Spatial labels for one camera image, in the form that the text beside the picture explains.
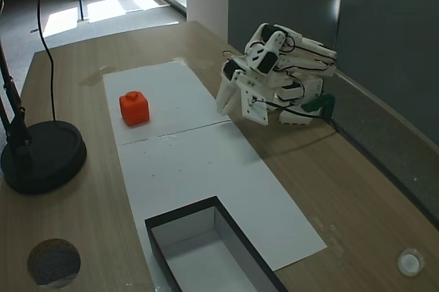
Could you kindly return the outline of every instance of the wooden table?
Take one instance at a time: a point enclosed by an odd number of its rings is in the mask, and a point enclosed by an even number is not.
[[[32,248],[70,241],[82,266],[63,291],[143,291],[154,287],[133,223],[112,135],[102,75],[182,60],[216,95],[223,50],[232,47],[198,23],[143,29],[52,50],[58,119],[76,125],[88,158],[66,186],[47,195],[0,190],[0,291],[40,288],[27,272]],[[50,120],[49,61],[37,53],[23,88],[27,124]],[[323,122],[263,127],[231,115],[294,198],[328,248],[277,271],[290,291],[439,291],[439,233],[351,144]],[[397,256],[425,257],[416,278]]]

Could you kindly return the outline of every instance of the round white object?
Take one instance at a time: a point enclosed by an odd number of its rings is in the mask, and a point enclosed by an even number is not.
[[[398,258],[398,269],[404,276],[416,276],[423,268],[424,258],[414,249],[406,249]]]

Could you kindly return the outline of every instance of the black-rimmed box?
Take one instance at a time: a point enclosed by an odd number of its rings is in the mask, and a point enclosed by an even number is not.
[[[145,225],[172,291],[287,292],[217,197]]]

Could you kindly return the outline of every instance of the orange cube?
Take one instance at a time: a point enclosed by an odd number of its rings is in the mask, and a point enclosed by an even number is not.
[[[133,126],[150,120],[150,107],[148,100],[142,92],[128,92],[119,98],[121,114],[126,125]]]

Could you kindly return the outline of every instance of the white robotic hand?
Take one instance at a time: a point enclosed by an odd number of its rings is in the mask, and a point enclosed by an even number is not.
[[[307,125],[333,97],[322,96],[322,76],[335,72],[337,54],[279,25],[262,24],[222,69],[217,111],[228,114],[241,100],[242,115],[268,124],[268,110],[283,109],[281,123]]]

